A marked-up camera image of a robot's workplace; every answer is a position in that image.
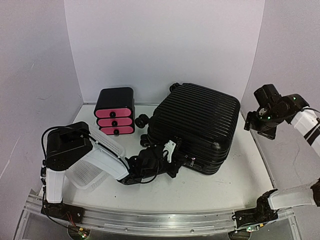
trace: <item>black suitcase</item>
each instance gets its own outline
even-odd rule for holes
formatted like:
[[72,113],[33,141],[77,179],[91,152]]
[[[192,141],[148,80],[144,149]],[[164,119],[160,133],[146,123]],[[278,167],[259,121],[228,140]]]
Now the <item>black suitcase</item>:
[[193,83],[176,83],[154,110],[147,130],[151,143],[181,138],[185,166],[215,174],[227,158],[236,130],[240,103],[230,95]]

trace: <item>white wall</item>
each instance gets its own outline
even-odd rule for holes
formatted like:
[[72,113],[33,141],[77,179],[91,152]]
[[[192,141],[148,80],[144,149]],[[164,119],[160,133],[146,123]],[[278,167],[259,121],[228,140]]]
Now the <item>white wall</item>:
[[[298,93],[320,109],[320,3],[266,0],[258,48],[241,105],[247,113],[258,108],[254,91],[273,83],[283,96]],[[257,137],[279,189],[320,177],[320,159],[292,126],[283,123],[274,141]],[[319,239],[320,208],[297,207],[304,240]]]
[[64,0],[84,102],[132,86],[137,102],[160,102],[175,82],[242,98],[264,0]]
[[40,187],[41,134],[70,123],[82,97],[63,0],[0,3],[0,239]]

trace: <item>suitcase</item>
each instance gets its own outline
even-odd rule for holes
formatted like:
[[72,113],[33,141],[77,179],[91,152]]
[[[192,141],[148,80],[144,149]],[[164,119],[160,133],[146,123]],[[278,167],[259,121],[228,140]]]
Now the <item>suitcase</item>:
[[184,164],[205,175],[215,174],[228,156],[240,103],[230,95],[193,83],[175,83],[154,110],[147,135],[152,144],[181,139]]

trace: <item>perforated plastic basket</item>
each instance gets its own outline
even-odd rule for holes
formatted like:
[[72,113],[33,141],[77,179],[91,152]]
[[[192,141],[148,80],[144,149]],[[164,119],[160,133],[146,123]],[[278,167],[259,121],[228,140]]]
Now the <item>perforated plastic basket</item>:
[[[125,156],[125,148],[102,131],[92,125],[89,125],[89,131],[90,135],[99,143],[105,145],[118,156]],[[76,188],[89,191],[93,191],[108,177],[105,171],[81,159],[72,165],[65,172],[65,175]]]

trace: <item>white basket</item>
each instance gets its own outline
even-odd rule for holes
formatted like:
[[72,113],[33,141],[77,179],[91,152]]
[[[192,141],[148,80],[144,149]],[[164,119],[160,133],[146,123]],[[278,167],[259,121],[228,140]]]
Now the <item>white basket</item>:
[[[99,143],[115,152],[118,156],[125,156],[124,147],[111,137],[92,125],[89,125],[89,131],[90,135]],[[76,188],[93,191],[108,177],[108,174],[91,163],[80,159],[65,172],[65,176]]]

